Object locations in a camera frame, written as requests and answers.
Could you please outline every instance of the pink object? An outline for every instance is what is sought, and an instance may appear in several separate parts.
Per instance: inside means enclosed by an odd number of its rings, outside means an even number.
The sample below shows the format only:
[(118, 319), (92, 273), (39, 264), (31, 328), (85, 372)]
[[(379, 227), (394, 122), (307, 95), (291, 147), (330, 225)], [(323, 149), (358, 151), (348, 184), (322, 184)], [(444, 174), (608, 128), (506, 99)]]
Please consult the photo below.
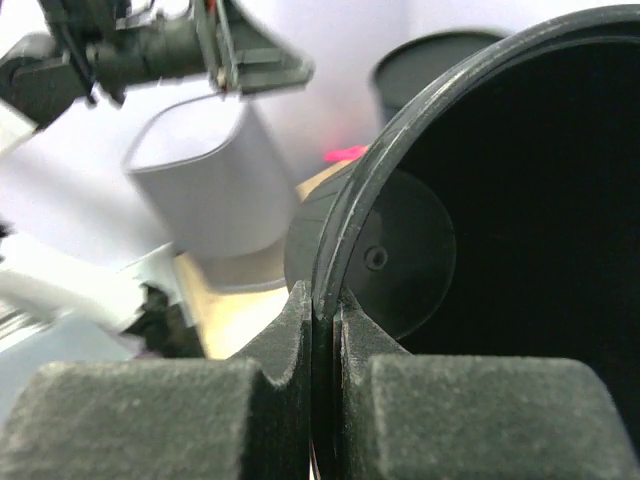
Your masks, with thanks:
[(336, 163), (357, 160), (364, 155), (367, 148), (369, 148), (368, 145), (357, 145), (355, 147), (345, 148), (344, 150), (332, 150), (324, 156), (324, 161), (327, 163)]

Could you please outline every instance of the black mechanical part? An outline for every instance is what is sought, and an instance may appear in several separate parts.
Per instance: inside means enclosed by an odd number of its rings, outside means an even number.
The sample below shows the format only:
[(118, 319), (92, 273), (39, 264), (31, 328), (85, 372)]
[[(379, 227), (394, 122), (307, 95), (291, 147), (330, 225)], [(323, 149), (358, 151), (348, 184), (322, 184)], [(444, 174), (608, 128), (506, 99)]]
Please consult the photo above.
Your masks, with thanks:
[(125, 333), (143, 338), (147, 350), (163, 358), (206, 357), (197, 328), (184, 323), (181, 306), (170, 304), (162, 289), (145, 287), (147, 298), (140, 317)]
[(0, 59), (0, 99), (46, 128), (73, 101), (95, 104), (99, 84), (117, 103), (126, 87), (209, 73), (222, 92), (302, 86), (312, 63), (247, 20), (233, 0), (193, 0), (183, 16), (131, 21), (128, 2), (41, 0), (52, 38), (25, 37)]
[[(46, 367), (4, 428), (0, 478), (308, 479), (309, 293), (228, 361)], [(640, 478), (585, 365), (412, 356), (343, 293), (339, 478)]]

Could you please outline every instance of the black screw hole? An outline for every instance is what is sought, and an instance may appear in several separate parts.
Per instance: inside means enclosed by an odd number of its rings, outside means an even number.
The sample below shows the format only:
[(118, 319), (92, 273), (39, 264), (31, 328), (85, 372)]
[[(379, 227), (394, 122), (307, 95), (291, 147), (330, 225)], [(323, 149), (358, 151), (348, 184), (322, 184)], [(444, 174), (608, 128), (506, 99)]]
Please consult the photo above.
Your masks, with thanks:
[(376, 245), (367, 249), (364, 254), (364, 264), (369, 270), (382, 270), (389, 260), (389, 255), (384, 247)]

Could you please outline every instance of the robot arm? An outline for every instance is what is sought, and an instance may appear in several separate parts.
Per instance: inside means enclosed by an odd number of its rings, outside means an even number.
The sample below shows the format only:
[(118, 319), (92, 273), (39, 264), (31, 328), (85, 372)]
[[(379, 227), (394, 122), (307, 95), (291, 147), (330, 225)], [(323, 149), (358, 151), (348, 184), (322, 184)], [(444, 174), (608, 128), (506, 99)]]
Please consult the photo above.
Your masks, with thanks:
[[(233, 0), (191, 0), (181, 17), (132, 13), (130, 0), (39, 0), (51, 34), (31, 34), (0, 59), (0, 157), (99, 86), (115, 103), (130, 85), (208, 73), (221, 92), (255, 95), (306, 84), (309, 61), (252, 25)], [(111, 330), (159, 345), (167, 296), (1, 228), (0, 293), (71, 307)]]
[(233, 0), (191, 0), (179, 18), (132, 13), (130, 0), (39, 0), (51, 35), (0, 59), (0, 100), (43, 129), (99, 86), (117, 104), (130, 85), (208, 73), (214, 89), (254, 95), (306, 84), (310, 61), (250, 23)]

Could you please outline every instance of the circular black disc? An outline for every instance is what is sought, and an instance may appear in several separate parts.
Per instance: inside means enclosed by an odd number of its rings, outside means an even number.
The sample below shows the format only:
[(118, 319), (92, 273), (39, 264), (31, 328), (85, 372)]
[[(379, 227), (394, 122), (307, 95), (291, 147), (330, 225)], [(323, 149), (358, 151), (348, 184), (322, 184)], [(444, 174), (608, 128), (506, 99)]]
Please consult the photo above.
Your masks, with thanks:
[(420, 180), (393, 172), (376, 199), (349, 261), (346, 285), (363, 310), (399, 339), (444, 299), (455, 268), (451, 220)]

